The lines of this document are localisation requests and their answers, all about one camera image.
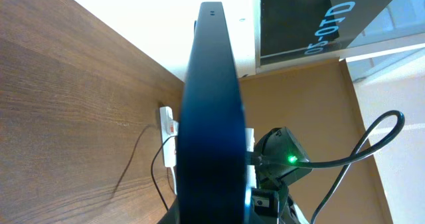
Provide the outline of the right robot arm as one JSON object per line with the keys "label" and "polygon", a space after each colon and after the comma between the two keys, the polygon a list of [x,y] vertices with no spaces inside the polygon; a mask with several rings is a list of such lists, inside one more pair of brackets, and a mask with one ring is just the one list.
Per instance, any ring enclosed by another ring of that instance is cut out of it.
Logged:
{"label": "right robot arm", "polygon": [[254,145],[254,153],[262,159],[272,158],[272,164],[256,164],[256,188],[253,191],[254,210],[269,223],[307,223],[308,220],[289,194],[289,186],[307,174],[310,168],[297,168],[298,162],[309,157],[287,127],[274,128]]}

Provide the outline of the blue Samsung Galaxy smartphone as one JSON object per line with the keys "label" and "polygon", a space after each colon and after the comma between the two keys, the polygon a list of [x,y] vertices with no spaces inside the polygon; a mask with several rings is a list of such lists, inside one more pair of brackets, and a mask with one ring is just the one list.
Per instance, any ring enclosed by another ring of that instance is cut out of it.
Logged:
{"label": "blue Samsung Galaxy smartphone", "polygon": [[201,3],[177,138],[181,223],[244,223],[246,134],[221,2]]}

